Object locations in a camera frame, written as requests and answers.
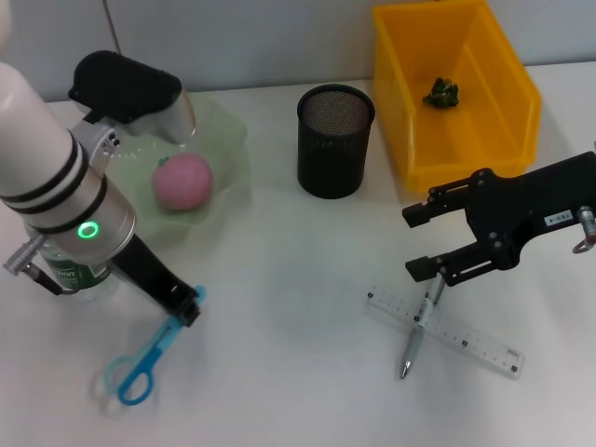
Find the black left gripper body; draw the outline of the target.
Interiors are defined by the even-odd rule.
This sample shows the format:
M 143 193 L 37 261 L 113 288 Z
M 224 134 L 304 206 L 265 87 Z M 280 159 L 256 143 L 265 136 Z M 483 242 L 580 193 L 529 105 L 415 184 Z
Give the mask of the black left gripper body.
M 165 307 L 172 291 L 187 291 L 187 285 L 174 275 L 146 244 L 133 235 L 124 249 L 111 260 L 119 273 Z

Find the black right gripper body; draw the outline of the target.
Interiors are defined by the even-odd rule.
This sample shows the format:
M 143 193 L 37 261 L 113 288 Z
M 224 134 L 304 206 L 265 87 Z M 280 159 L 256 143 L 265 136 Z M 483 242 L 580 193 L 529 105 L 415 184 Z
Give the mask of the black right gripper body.
M 586 152 L 514 178 L 479 173 L 467 221 L 497 270 L 520 262 L 530 240 L 580 224 L 581 251 L 595 246 L 595 154 Z

